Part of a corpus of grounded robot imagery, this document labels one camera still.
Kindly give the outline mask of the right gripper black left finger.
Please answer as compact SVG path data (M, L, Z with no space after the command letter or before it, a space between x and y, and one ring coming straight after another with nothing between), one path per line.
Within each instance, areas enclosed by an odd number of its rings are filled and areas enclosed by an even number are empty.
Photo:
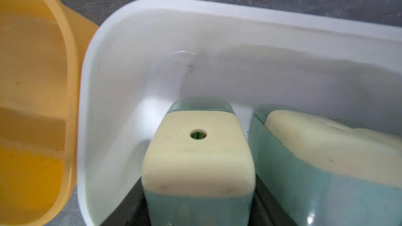
M101 226L150 226L148 206L141 184L136 182L117 208L101 223Z

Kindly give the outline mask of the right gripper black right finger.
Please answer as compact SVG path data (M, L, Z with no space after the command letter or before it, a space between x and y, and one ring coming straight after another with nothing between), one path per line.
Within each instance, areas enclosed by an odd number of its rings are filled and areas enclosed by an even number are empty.
M261 179L256 176L256 186L251 204L249 226L296 226L295 221L274 199Z

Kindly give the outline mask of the green sharpener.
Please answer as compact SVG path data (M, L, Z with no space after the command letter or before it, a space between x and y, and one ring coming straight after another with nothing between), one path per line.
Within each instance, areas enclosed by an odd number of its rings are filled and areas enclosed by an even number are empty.
M401 225L401 137L263 105L249 144L257 176L298 226Z
M153 226L246 226L256 174L232 106L175 101L147 148L141 184Z

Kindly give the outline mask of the white plastic storage tub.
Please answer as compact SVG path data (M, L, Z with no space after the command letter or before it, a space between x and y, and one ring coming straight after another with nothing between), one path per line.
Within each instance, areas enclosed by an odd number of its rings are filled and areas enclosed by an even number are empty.
M402 134L399 27L198 0L137 0L92 38L81 74L77 190L98 226L140 178L177 99L228 101L245 133L264 104Z

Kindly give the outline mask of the yellow plastic storage tub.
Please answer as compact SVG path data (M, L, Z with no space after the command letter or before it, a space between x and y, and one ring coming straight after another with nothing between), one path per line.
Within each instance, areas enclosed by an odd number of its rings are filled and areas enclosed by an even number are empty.
M80 77L98 26L60 0L1 0L1 225L42 226L76 185Z

